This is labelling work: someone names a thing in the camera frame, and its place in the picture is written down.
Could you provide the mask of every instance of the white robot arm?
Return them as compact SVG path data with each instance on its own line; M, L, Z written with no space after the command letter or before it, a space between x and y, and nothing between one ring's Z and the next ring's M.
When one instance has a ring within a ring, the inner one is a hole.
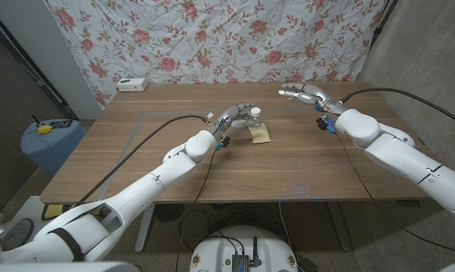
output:
M350 136L377 165L409 179L455 215L455 171L419 152L407 133L347 109L314 85L287 84L279 93L315 105L316 110L325 113L317 120L318 127Z
M120 193L70 209L41 229L31 243L0 254L0 263L98 261L116 245L126 228L167 187L186 178L212 148L226 144L234 121L252 124L241 104L226 110L208 130L169 151L163 164Z

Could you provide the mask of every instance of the white fabric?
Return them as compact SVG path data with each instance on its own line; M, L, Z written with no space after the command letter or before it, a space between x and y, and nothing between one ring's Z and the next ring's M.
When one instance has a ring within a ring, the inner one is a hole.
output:
M353 80L383 0L45 0L98 103L150 84Z

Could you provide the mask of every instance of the gray wall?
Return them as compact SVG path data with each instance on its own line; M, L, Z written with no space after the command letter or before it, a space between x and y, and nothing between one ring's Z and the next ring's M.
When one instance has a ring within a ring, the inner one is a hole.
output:
M358 79L409 91L455 114L455 1L399 1ZM455 121L403 95L382 95L455 170Z
M0 19L73 112L80 119L96 119L101 108L45 3L0 0Z

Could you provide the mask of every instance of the metal stand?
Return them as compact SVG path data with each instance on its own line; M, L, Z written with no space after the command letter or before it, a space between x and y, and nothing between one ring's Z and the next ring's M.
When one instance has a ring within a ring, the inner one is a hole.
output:
M153 209L155 204L150 204L142 215L142 223L138 229L137 242L135 243L135 252L141 253L145 249L145 240L147 239L147 233L149 231L150 222L152 221Z
M333 226L339 237L340 247L345 251L351 251L351 243L348 238L347 226L343 219L342 210L338 202L327 202L328 211L332 217Z

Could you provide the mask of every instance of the black cable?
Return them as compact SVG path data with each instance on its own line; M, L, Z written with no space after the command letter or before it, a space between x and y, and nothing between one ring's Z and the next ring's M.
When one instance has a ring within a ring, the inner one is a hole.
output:
M204 239L202 239L200 241L200 243L204 240L207 240L207 239L210 239L210 238L221 238L221 239L226 239L226 240L234 240L236 242L238 242L240 245L241 245L241 250L243 251L243 255L244 255L244 245L236 238L233 238L233 237L227 237L227 236L216 236L216 235L211 235L211 236L207 236L205 237ZM236 246L231 242L229 241L233 246L234 246L234 250L236 250L236 254L237 254L237 249L236 249Z
M437 105L434 105L433 103L425 100L425 99L422 99L421 97L418 97L414 94L411 94L409 92L406 92L406 91L402 91L402 90L398 90L398 89L394 89L394 88L366 88L366 89L361 89L361 90L358 90L358 91L354 91L350 94L347 94L344 98L342 98L340 100L340 102L342 104L344 104L345 102L348 101L348 99L350 99L350 97L352 97L353 95L356 95L356 94L361 94L361 93L364 93L364 92L368 92L368 91L391 91L391 92L395 92L395 93L399 93L399 94L403 94L403 95L407 95L408 97L411 97L419 102L422 102L428 106L430 106L431 108L433 109L436 109L438 110L439 112L445 114L446 116L448 116L449 118L455 120L455 115L448 112L447 110L437 106Z
M179 255L181 254L181 251L177 252L177 260L175 260L175 272L177 272L177 267L179 265Z
M234 239L234 238L228 238L228 237L226 237L224 234L222 234L222 232L221 232L220 230L217 230L217 231L219 232L219 234L221 234L222 237L226 238L227 240L233 239L234 241L238 242L238 243L241 245L241 253L242 253L242 255L244 255L244 246L243 246L243 244L242 244L239 240Z
M211 221L209 220L209 217L207 216L207 214L204 211L201 211L201 210L193 210L192 212L189 212L182 218L181 223L179 224L179 229L178 229L179 236L181 237L181 242L192 252L194 251L193 248L187 244L187 242L184 239L184 236L182 235L182 223L184 223L185 218L189 217L189 215L192 215L194 212L200 212L200 213L204 214L204 216L206 217L206 220L207 220L207 224L209 225L209 227L211 227Z
M403 231L407 232L408 234L411 234L411 235L413 235L414 237L419 238L419 239L421 239L421 240L424 241L424 242L431 243L431 244L434 245L434 246L439 246L439 247L441 247L441 248L443 248L443 249L447 249L447 250L451 250L452 252L455 252L455 249L453 249L453 248L451 248L451 247L449 247L449 246L444 246L444 245L441 245L441 244L439 244L439 243L432 242L431 240L428 240L428 239L426 239L426 238L424 238L424 237L421 237L421 236L415 234L414 232L408 230L407 228L403 227L403 226L400 225L398 222L396 222L394 219L392 219L391 217L389 217L389 216L388 216L388 215L387 215L387 214L386 214L386 213L377 205L375 199L372 197L372 194L370 194L369 190L367 189L367 186L365 186L364 181L362 181L362 177L358 174L358 171L357 171L357 169L355 168L354 163L351 161L350 156L348 155L347 149L345 148L345 145L343 144L342 139L340 138L340 136L339 136L337 133L335 133L335 136L339 139L340 144L341 144L342 147L343 147L343 151L345 152L345 155L347 156L348 162L350 163L351 167L354 169L354 172L355 172L355 174L357 175L358 180L362 183L362 186L364 186L364 189L365 189L365 191L367 192L367 194L369 195L370 199L372 200L372 203L374 204L374 206L375 206L375 207L376 207L376 208L377 208L377 209L378 209L378 210L379 210L387 219L390 220L390 222L392 222L392 223L395 224L396 226L400 227Z
M97 185L95 185L89 192L87 192L85 194L85 196L82 197L75 204L75 206L80 206L81 204L83 204L84 201L90 197L90 195L92 195L111 175L113 175L113 173L115 173L116 170L118 170L118 168L120 168L120 166L122 166L127 161L127 159L129 159L135 153L135 151L137 151L142 146L142 144L145 144L145 142L148 141L152 136L154 136L157 132L159 132L162 128L164 128L166 125L170 124L171 122L177 121L179 119L185 119L185 118L198 118L198 119L203 120L204 122L207 122L206 118L204 118L202 116L197 116L197 115L179 116L179 117L172 118L169 121L165 122L163 125L158 127L158 129L156 129L155 131L150 133L150 135L148 135L145 139L143 139L142 142L140 142L124 159L122 159L121 162L119 162L117 165L115 165L115 167L113 167L113 169L104 178L102 178L101 181L97 183Z
M214 155L215 155L216 152L218 152L217 149L214 150L214 153L212 154L211 162L209 163L209 168L207 169L206 178L204 179L204 183L203 183L202 187L200 188L199 193L197 194L196 199L194 200L194 202L192 202L192 204L196 203L197 199L199 199L200 194L203 192L204 185L206 185L207 178L209 177L209 172L211 171L212 159L214 159Z

